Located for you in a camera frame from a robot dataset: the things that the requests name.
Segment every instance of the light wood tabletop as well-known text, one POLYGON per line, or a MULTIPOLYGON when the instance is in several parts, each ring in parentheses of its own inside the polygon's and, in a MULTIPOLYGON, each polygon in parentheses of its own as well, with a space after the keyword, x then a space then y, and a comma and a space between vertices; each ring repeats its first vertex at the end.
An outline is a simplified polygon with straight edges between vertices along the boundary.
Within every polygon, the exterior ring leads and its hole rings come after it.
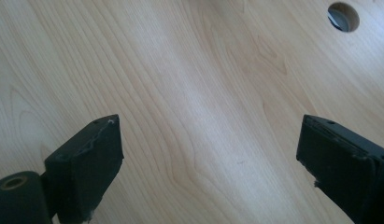
POLYGON ((333 2, 0 1, 0 178, 119 114, 91 223, 352 223, 295 159, 304 114, 384 147, 384 0, 333 2))

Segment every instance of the black plastic part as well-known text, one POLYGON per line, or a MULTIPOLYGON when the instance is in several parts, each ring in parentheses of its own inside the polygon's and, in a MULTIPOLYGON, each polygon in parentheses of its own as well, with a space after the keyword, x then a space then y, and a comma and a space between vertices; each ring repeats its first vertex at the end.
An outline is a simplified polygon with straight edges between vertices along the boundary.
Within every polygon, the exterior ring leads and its hole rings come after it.
POLYGON ((61 201, 61 195, 59 194, 59 188, 56 185, 52 185, 47 177, 47 173, 40 176, 40 181, 43 186, 43 192, 46 196, 46 206, 49 212, 50 218, 53 218, 58 211, 58 202, 61 201))
POLYGON ((119 117, 113 115, 91 122, 45 160, 44 179, 58 194, 57 204, 48 204, 62 223, 91 219, 122 159, 119 117))
POLYGON ((20 172, 0 180, 0 224, 8 223, 51 223, 37 173, 20 172))
POLYGON ((305 115, 296 159, 355 223, 384 223, 384 148, 331 120, 305 115))

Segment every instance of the screw hole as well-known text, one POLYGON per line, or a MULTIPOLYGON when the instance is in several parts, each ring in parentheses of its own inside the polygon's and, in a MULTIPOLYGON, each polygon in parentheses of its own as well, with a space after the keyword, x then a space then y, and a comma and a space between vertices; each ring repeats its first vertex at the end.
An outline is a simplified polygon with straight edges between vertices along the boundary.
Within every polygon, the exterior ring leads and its hole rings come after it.
POLYGON ((328 19, 332 26, 342 32, 353 32, 360 25, 357 11, 346 3, 333 3, 328 8, 328 19))
POLYGON ((2 190, 12 190, 22 186, 28 178, 24 175, 16 176, 7 180, 0 188, 2 190))

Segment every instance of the wooden table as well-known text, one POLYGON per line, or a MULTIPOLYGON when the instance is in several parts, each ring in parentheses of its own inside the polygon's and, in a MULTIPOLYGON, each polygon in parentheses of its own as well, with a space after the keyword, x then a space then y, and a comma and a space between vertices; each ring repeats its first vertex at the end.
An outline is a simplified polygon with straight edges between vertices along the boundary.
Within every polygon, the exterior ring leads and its hole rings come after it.
POLYGON ((117 113, 92 223, 351 223, 295 154, 304 114, 384 147, 384 0, 333 2, 0 1, 0 178, 117 113))

